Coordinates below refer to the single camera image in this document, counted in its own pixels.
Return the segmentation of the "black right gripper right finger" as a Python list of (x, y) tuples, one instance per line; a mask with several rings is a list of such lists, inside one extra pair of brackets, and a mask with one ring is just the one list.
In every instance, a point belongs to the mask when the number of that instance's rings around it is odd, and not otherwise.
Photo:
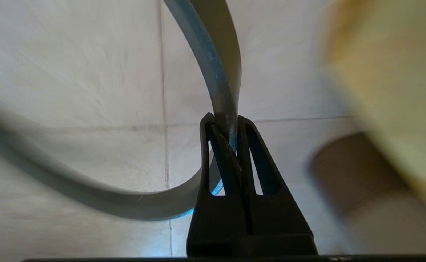
[(238, 161), (247, 232), (242, 255), (317, 255), (313, 233), (255, 124), (238, 116)]

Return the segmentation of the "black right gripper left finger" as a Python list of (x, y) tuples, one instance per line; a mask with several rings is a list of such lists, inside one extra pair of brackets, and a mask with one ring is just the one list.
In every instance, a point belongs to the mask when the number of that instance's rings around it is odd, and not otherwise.
[[(235, 152), (211, 113), (207, 113), (200, 121), (200, 144), (200, 185), (186, 251), (188, 255), (236, 255), (234, 246), (247, 233), (238, 179), (241, 168)], [(215, 196), (210, 192), (210, 179), (213, 176), (209, 162), (210, 146), (217, 163), (216, 172), (225, 188), (225, 196)]]

